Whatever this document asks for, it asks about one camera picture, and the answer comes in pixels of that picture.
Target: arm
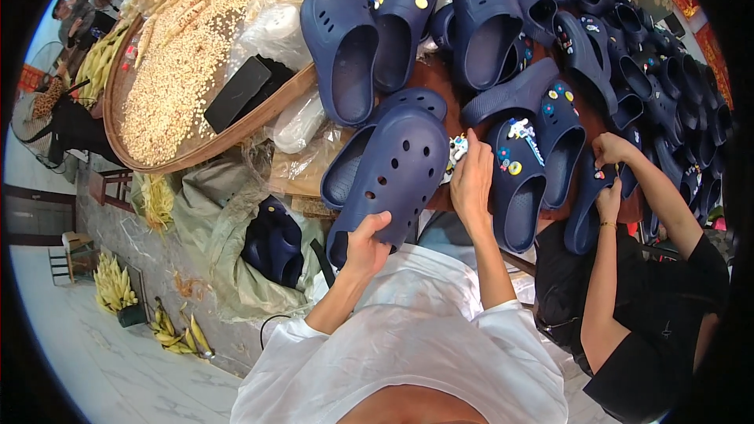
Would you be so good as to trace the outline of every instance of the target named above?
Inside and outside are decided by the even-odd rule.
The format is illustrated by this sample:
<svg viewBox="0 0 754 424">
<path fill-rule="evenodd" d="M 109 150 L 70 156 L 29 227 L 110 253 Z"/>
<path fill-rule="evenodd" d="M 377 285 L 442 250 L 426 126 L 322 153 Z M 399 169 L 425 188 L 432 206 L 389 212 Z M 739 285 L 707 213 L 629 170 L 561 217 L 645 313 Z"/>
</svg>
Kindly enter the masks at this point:
<svg viewBox="0 0 754 424">
<path fill-rule="evenodd" d="M 667 229 L 678 253 L 684 260 L 688 260 L 703 232 L 673 182 L 622 137 L 603 133 L 594 140 L 592 146 L 600 166 L 624 162 L 631 167 L 647 203 Z"/>
<path fill-rule="evenodd" d="M 597 198 L 599 238 L 592 275 L 589 278 L 587 301 L 581 321 L 581 346 L 593 373 L 597 373 L 608 357 L 631 332 L 613 319 L 617 288 L 617 212 L 620 210 L 619 178 L 612 188 L 605 188 Z"/>
<path fill-rule="evenodd" d="M 477 139 L 474 130 L 469 129 L 467 137 L 469 150 L 453 171 L 450 196 L 453 208 L 474 243 L 479 295 L 482 306 L 490 309 L 514 300 L 516 292 L 492 233 L 487 212 L 495 155 L 489 144 Z"/>
<path fill-rule="evenodd" d="M 388 259 L 390 245 L 382 244 L 374 234 L 386 227 L 391 218 L 390 212 L 369 214 L 355 231 L 348 233 L 345 265 L 333 287 L 306 316 L 309 327 L 332 334 L 346 322 L 366 286 Z"/>
<path fill-rule="evenodd" d="M 349 275 L 345 270 L 335 278 L 333 287 L 306 316 L 306 324 L 325 334 L 332 334 L 348 319 L 371 278 Z"/>
</svg>

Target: wooden chair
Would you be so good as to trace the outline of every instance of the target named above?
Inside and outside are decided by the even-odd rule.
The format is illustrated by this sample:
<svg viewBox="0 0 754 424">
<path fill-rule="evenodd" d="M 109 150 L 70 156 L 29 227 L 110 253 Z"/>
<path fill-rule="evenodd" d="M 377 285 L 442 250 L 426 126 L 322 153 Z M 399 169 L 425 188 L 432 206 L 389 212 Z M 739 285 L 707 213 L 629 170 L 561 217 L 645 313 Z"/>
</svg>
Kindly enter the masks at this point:
<svg viewBox="0 0 754 424">
<path fill-rule="evenodd" d="M 131 203 L 126 201 L 126 195 L 130 193 L 131 188 L 128 183 L 131 182 L 134 171 L 129 169 L 120 169 L 116 171 L 91 172 L 89 174 L 89 195 L 97 203 L 104 206 L 105 203 L 113 205 L 121 210 L 134 213 Z M 106 194 L 108 184 L 118 184 L 116 186 L 115 196 Z"/>
</svg>

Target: chair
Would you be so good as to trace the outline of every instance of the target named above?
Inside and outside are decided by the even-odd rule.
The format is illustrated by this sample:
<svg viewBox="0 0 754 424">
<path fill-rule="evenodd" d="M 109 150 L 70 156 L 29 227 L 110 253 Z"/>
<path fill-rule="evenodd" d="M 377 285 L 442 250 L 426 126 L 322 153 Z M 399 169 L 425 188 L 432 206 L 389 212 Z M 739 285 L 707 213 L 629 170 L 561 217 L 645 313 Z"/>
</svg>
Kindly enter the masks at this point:
<svg viewBox="0 0 754 424">
<path fill-rule="evenodd" d="M 66 253 L 66 255 L 54 255 L 50 248 L 48 248 L 48 257 L 50 258 L 52 285 L 55 285 L 57 287 L 57 283 L 55 283 L 56 277 L 69 277 L 71 283 L 73 283 L 73 274 L 71 273 L 68 263 L 68 254 Z"/>
<path fill-rule="evenodd" d="M 131 203 L 126 201 L 126 195 L 131 191 L 128 183 L 134 178 L 133 173 L 134 171 L 129 169 L 91 172 L 89 174 L 89 195 L 91 195 L 101 206 L 104 206 L 105 203 L 107 203 L 108 205 L 113 205 L 121 210 L 135 213 Z M 116 186 L 115 196 L 106 194 L 108 184 L 118 184 Z"/>
</svg>

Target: person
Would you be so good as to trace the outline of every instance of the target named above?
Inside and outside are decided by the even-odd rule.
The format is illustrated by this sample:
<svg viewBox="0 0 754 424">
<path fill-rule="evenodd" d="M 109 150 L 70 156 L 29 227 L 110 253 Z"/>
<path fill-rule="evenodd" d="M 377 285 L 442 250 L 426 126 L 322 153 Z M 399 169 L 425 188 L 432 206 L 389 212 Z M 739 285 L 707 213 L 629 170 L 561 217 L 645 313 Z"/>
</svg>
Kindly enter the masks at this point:
<svg viewBox="0 0 754 424">
<path fill-rule="evenodd" d="M 584 392 L 621 422 L 649 422 L 692 384 L 728 298 L 728 268 L 670 179 L 625 139 L 592 143 L 596 166 L 625 163 L 680 260 L 644 260 L 616 223 L 619 178 L 597 198 L 589 254 L 568 252 L 565 221 L 540 221 L 534 289 L 538 329 L 592 377 Z"/>
<path fill-rule="evenodd" d="M 89 0 L 57 0 L 52 18 L 60 20 L 60 42 L 68 49 L 77 46 L 84 51 L 115 25 L 113 17 L 95 10 Z"/>
<path fill-rule="evenodd" d="M 366 216 L 327 294 L 273 331 L 240 384 L 231 424 L 566 422 L 560 369 L 492 233 L 492 149 L 472 130 L 468 141 L 450 182 L 457 215 L 447 215 L 465 228 L 474 265 L 422 246 L 442 227 L 388 256 L 375 233 L 392 214 Z"/>
<path fill-rule="evenodd" d="M 61 163 L 65 151 L 78 149 L 99 154 L 111 163 L 125 167 L 108 143 L 102 119 L 93 118 L 84 105 L 71 99 L 70 90 L 62 80 L 66 71 L 67 66 L 62 63 L 47 89 L 35 93 L 31 118 L 47 120 L 48 124 L 21 142 L 32 144 L 52 134 L 47 155 L 52 163 Z"/>
</svg>

